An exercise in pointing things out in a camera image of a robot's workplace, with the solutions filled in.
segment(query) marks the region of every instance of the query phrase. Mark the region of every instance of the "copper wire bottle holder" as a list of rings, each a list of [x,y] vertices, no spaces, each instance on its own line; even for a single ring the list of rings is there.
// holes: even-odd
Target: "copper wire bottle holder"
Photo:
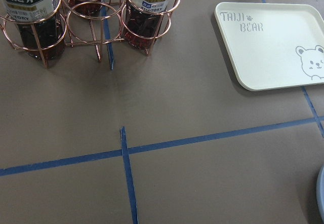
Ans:
[[[28,22],[28,23],[27,22],[26,23],[18,22],[18,21],[15,21],[14,19],[12,19],[10,17],[10,15],[7,15],[6,17],[0,16],[0,20],[2,20],[2,22],[0,22],[0,29],[3,31],[6,39],[8,40],[9,44],[11,45],[11,47],[13,49],[15,49],[15,50],[23,49],[26,51],[39,51],[41,59],[44,64],[44,67],[46,67],[46,68],[48,67],[48,61],[44,57],[43,51],[50,49],[50,48],[56,46],[57,44],[59,44],[66,36],[66,33],[68,33],[68,35],[69,35],[69,41],[65,42],[65,44],[67,46],[70,46],[71,48],[74,46],[85,46],[85,45],[95,46],[98,61],[101,62],[102,57],[103,57],[103,54],[102,54],[103,46],[104,45],[111,46],[111,44],[113,42],[125,41],[122,33],[123,33],[123,29],[126,29],[128,32],[130,32],[132,35],[134,35],[138,38],[153,40],[150,47],[148,49],[144,49],[145,54],[147,56],[149,56],[152,53],[154,42],[157,39],[164,36],[169,31],[169,29],[171,27],[172,14],[180,3],[180,0],[174,0],[172,7],[170,7],[169,9],[166,9],[165,11],[163,11],[161,13],[153,13],[153,12],[145,11],[142,8],[138,7],[132,0],[118,0],[118,2],[114,2],[114,3],[112,2],[112,0],[109,0],[108,2],[105,2],[104,0],[77,0],[77,1],[79,1],[81,3],[79,3],[73,7],[70,7],[66,0],[58,0],[57,5],[54,8],[54,11],[48,17],[46,17],[44,19],[37,20],[35,22]],[[141,36],[141,35],[136,34],[135,32],[132,32],[127,27],[127,24],[125,22],[125,9],[127,7],[126,1],[127,1],[127,3],[131,4],[135,9],[137,9],[138,11],[140,11],[142,13],[145,13],[148,15],[159,16],[159,21],[158,21],[157,28],[154,31],[154,36],[152,36],[152,37]],[[83,5],[87,5],[87,4],[99,5],[99,6],[103,7],[105,10],[107,9],[107,10],[112,11],[112,14],[110,14],[110,15],[105,14],[105,15],[101,15],[101,16],[88,16],[88,15],[84,15],[84,14],[81,14],[78,11],[76,11],[77,8],[79,8]],[[39,38],[38,38],[38,34],[35,29],[35,24],[44,22],[44,21],[52,18],[57,12],[60,15],[61,25],[64,24],[63,33],[56,43],[54,43],[48,47],[41,47],[41,44],[40,44]],[[93,38],[92,40],[84,40],[78,34],[76,34],[76,32],[73,30],[73,26],[70,24],[70,17],[72,14],[89,21],[90,31],[92,33],[92,38]],[[111,37],[107,38],[104,35],[104,26],[107,24],[104,24],[104,22],[105,22],[105,20],[108,20],[111,17],[118,18],[119,29],[118,29],[118,32],[116,35],[114,35],[112,38]],[[162,28],[164,18],[166,18],[167,21],[165,22],[165,25]],[[100,37],[99,38],[96,37],[95,31],[94,31],[93,21],[95,21],[95,20],[100,21]],[[35,50],[29,49],[29,48],[26,48],[24,46],[17,44],[16,42],[14,42],[8,36],[8,33],[6,31],[6,23],[7,22],[13,22],[15,24],[31,25],[38,49],[35,49]],[[110,60],[110,69],[113,69],[113,61],[110,56],[109,56],[109,60]]]
[[[66,22],[65,22],[65,19],[64,19],[64,16],[62,16],[59,12],[60,10],[60,7],[61,7],[61,0],[58,0],[57,3],[56,3],[56,6],[54,7],[54,11],[48,15],[47,17],[43,18],[43,19],[39,19],[39,20],[36,20],[36,21],[33,21],[33,22],[18,22],[16,20],[14,20],[13,18],[11,18],[11,16],[9,14],[7,14],[5,17],[4,16],[1,16],[0,15],[0,19],[2,21],[1,25],[0,25],[0,28],[1,30],[3,31],[7,41],[9,42],[10,46],[15,49],[15,50],[25,50],[27,52],[39,52],[40,54],[40,57],[42,59],[42,62],[43,62],[43,65],[45,68],[48,68],[48,60],[45,58],[44,56],[44,52],[48,49],[51,49],[53,47],[55,47],[56,45],[58,45],[60,42],[62,42],[64,40],[64,37],[65,37],[65,34],[66,34],[66,31],[67,31],[67,25],[66,25]],[[59,17],[60,17],[60,24],[63,25],[64,24],[64,28],[62,29],[63,32],[62,34],[60,35],[60,38],[52,45],[50,46],[47,46],[47,47],[42,47],[41,46],[41,43],[39,41],[39,36],[37,34],[37,31],[36,31],[36,27],[35,25],[36,24],[39,24],[39,23],[42,23],[44,21],[47,21],[49,19],[51,19],[53,16],[55,16],[57,13],[59,13]],[[19,24],[19,25],[30,25],[31,26],[31,29],[32,29],[32,32],[33,32],[33,35],[34,35],[34,38],[35,38],[35,41],[36,41],[36,44],[37,44],[37,49],[30,49],[30,48],[27,48],[27,47],[24,47],[20,44],[18,44],[17,42],[13,41],[10,36],[8,35],[7,33],[7,28],[6,28],[6,24],[7,22],[12,22],[14,24]]]

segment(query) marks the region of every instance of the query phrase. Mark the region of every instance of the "white tray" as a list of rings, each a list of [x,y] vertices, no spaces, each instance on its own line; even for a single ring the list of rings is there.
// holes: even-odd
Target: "white tray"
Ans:
[[[219,3],[215,17],[244,88],[324,83],[324,22],[314,7]]]

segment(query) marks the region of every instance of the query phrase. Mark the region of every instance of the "gray table surface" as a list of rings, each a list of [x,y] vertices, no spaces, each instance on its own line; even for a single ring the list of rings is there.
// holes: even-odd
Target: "gray table surface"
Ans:
[[[262,0],[181,0],[151,56],[113,44],[113,71],[90,46],[44,69],[0,35],[0,223],[133,223],[122,156],[60,165],[119,152],[122,126],[139,223],[321,223],[324,88],[241,87],[220,2]]]

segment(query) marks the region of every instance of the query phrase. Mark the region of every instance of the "bear drawing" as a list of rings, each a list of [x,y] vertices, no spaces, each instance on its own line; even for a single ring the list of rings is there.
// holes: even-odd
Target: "bear drawing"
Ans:
[[[324,78],[324,48],[317,45],[315,49],[296,47],[296,53],[302,61],[302,69],[311,79]]]

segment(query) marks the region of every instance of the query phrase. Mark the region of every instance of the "bear ear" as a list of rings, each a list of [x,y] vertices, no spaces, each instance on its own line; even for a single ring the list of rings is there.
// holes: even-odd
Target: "bear ear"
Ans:
[[[324,53],[324,48],[323,48],[322,46],[320,46],[320,45],[317,45],[317,46],[315,47],[315,50],[317,50],[317,51],[319,51],[319,52],[321,52],[321,53]]]
[[[302,54],[305,52],[306,50],[303,48],[303,47],[296,47],[296,53],[299,55],[299,56],[302,56]]]

